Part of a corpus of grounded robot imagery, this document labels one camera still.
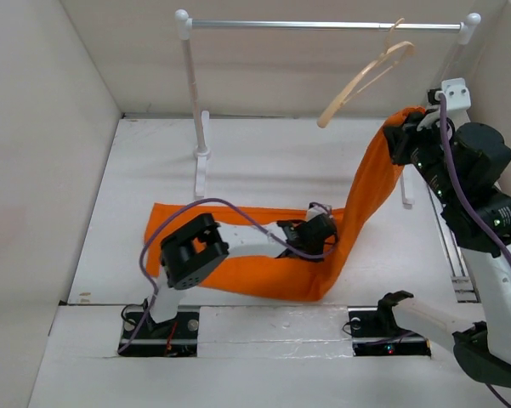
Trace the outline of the orange trousers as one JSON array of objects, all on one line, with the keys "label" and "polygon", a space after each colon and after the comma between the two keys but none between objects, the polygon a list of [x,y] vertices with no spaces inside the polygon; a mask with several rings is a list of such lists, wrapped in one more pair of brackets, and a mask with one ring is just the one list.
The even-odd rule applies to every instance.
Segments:
[{"label": "orange trousers", "polygon": [[[314,262],[294,258],[272,260],[263,255],[226,260],[202,281],[202,286],[257,298],[295,302],[322,299],[338,280],[364,224],[395,189],[402,170],[401,166],[392,164],[384,133],[378,130],[356,170],[345,206],[333,213],[338,222],[338,245],[329,257]],[[142,263],[149,276],[159,273],[160,241],[202,213],[211,213],[219,222],[241,226],[301,215],[293,209],[241,207],[234,210],[227,205],[207,204],[185,209],[180,205],[156,203],[144,236],[149,253],[142,257]]]}]

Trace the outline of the beige plastic hanger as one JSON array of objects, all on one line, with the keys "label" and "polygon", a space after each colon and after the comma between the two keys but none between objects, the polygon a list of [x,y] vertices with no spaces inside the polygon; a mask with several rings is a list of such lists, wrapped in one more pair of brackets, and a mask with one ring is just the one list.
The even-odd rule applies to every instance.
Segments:
[{"label": "beige plastic hanger", "polygon": [[412,42],[391,42],[394,32],[404,22],[405,19],[400,18],[389,28],[384,38],[383,52],[359,71],[320,114],[316,121],[319,128],[326,128],[332,118],[352,99],[415,54],[416,46]]}]

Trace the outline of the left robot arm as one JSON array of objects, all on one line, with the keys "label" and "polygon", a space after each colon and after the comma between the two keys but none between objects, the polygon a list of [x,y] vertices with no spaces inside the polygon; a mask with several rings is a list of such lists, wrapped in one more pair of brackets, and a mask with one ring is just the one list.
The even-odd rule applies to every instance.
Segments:
[{"label": "left robot arm", "polygon": [[145,313],[143,327],[154,337],[172,329],[183,292],[199,286],[226,259],[263,257],[321,261],[326,242],[338,241],[332,216],[315,212],[306,220],[236,225],[203,213],[162,239],[160,262],[165,276]]}]

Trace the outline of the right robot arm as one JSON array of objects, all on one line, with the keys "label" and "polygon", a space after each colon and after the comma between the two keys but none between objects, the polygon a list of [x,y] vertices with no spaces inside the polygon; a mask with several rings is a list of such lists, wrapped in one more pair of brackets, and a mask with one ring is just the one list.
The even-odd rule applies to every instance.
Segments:
[{"label": "right robot arm", "polygon": [[511,150],[488,125],[425,119],[411,113],[384,127],[390,159],[413,165],[439,200],[485,318],[461,320],[399,291],[379,301],[376,324],[388,335],[416,332],[450,351],[476,382],[511,388],[511,196],[497,188]]}]

